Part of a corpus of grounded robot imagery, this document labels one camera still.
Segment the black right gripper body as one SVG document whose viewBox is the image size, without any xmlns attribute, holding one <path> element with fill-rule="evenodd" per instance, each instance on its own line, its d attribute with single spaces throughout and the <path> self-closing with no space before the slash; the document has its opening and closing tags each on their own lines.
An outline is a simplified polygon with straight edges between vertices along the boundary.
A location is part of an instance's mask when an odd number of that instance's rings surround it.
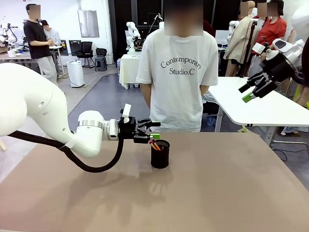
<svg viewBox="0 0 309 232">
<path fill-rule="evenodd" d="M 280 52 L 269 52 L 267 58 L 260 64 L 268 79 L 273 82 L 283 82 L 294 75 L 294 69 Z"/>
</svg>

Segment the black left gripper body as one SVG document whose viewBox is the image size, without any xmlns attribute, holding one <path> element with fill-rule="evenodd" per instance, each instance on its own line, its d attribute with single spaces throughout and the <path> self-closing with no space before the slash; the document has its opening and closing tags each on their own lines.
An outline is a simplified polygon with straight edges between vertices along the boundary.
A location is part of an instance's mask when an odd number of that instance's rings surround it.
<svg viewBox="0 0 309 232">
<path fill-rule="evenodd" d="M 122 143 L 124 140 L 133 140 L 137 128 L 136 118 L 133 116 L 122 116 L 118 122 L 118 128 L 118 142 Z"/>
</svg>

